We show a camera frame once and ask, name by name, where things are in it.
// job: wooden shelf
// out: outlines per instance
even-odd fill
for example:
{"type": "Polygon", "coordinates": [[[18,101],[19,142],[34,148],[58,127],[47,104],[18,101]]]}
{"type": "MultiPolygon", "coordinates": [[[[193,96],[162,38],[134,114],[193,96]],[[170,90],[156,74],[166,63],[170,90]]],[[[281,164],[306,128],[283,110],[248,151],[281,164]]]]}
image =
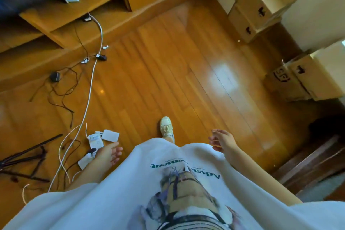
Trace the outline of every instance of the wooden shelf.
{"type": "Polygon", "coordinates": [[[43,36],[31,42],[1,53],[0,80],[19,75],[28,69],[36,68],[58,56],[64,49],[43,36]]]}
{"type": "Polygon", "coordinates": [[[20,16],[43,33],[54,31],[82,15],[96,9],[109,0],[79,0],[65,3],[62,0],[46,0],[25,10],[20,16]]]}
{"type": "MultiPolygon", "coordinates": [[[[91,14],[101,24],[103,33],[106,33],[117,28],[119,24],[132,17],[134,13],[127,11],[122,0],[112,0],[91,11],[91,14]]],[[[84,45],[100,37],[99,28],[94,22],[83,22],[81,20],[73,21],[51,34],[62,40],[67,48],[75,49],[80,46],[76,31],[84,45]]]]}
{"type": "Polygon", "coordinates": [[[0,24],[0,53],[43,36],[43,33],[20,17],[11,18],[0,24]]]}

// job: hand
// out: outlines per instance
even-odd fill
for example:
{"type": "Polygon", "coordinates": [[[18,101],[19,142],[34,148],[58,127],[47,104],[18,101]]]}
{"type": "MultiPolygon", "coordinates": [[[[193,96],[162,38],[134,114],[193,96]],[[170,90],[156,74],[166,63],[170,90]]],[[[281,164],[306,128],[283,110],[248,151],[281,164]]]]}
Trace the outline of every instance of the hand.
{"type": "Polygon", "coordinates": [[[122,147],[117,147],[119,142],[114,142],[101,147],[95,156],[95,161],[102,163],[107,169],[115,165],[122,155],[122,147]]]}
{"type": "Polygon", "coordinates": [[[214,150],[224,154],[239,149],[232,134],[225,130],[212,129],[212,136],[208,139],[214,150]]]}

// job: person's left hand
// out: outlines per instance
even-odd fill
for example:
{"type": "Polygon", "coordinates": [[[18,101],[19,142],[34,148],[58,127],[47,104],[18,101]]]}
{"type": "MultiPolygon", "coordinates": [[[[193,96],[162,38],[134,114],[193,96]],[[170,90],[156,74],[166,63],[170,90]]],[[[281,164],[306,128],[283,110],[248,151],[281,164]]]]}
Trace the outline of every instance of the person's left hand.
{"type": "Polygon", "coordinates": [[[120,160],[123,150],[122,147],[117,147],[118,145],[119,142],[114,142],[101,147],[96,153],[95,161],[103,163],[108,169],[115,165],[120,160]]]}

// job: black metal stand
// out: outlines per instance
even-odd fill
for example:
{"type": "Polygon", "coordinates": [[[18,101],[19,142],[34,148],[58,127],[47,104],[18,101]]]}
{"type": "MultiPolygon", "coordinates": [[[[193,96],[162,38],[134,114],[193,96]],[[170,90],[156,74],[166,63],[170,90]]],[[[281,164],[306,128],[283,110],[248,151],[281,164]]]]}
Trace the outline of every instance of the black metal stand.
{"type": "Polygon", "coordinates": [[[55,140],[56,138],[61,137],[63,134],[59,134],[57,136],[52,137],[51,139],[48,139],[38,145],[35,145],[31,148],[28,148],[27,150],[24,150],[20,153],[16,153],[14,155],[11,155],[7,158],[5,158],[4,160],[0,161],[0,174],[7,174],[10,176],[20,176],[20,177],[24,177],[24,178],[29,178],[29,179],[33,179],[33,180],[38,180],[38,181],[42,181],[42,182],[50,182],[49,179],[44,179],[44,178],[40,178],[40,177],[36,177],[35,174],[37,172],[37,170],[39,169],[39,167],[41,166],[42,162],[45,160],[45,155],[47,154],[47,151],[44,148],[44,145],[49,143],[50,141],[55,140]],[[31,150],[34,150],[36,148],[41,147],[42,153],[38,154],[38,155],[34,155],[32,157],[27,157],[27,158],[21,158],[21,159],[17,159],[17,160],[13,160],[15,158],[20,157],[23,154],[26,154],[27,152],[30,152],[31,150]],[[12,172],[9,170],[5,170],[6,167],[15,165],[15,164],[19,164],[19,163],[23,163],[23,162],[28,162],[31,160],[35,160],[35,159],[39,159],[37,166],[35,167],[35,169],[32,171],[31,175],[27,175],[27,174],[22,174],[22,173],[17,173],[17,172],[12,172]]]}

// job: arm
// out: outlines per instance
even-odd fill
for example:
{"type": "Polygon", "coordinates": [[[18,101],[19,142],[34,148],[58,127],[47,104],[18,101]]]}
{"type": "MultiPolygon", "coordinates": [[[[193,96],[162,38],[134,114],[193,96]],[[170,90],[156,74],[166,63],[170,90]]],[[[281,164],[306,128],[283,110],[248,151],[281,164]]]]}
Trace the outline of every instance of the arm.
{"type": "Polygon", "coordinates": [[[118,145],[118,142],[114,142],[100,148],[94,160],[87,165],[66,191],[76,189],[83,184],[100,183],[105,173],[119,161],[122,147],[117,147],[118,145]]]}
{"type": "Polygon", "coordinates": [[[214,129],[209,137],[213,149],[224,153],[226,160],[243,176],[257,184],[275,198],[291,206],[302,201],[263,170],[250,156],[236,144],[234,137],[225,130],[214,129]]]}

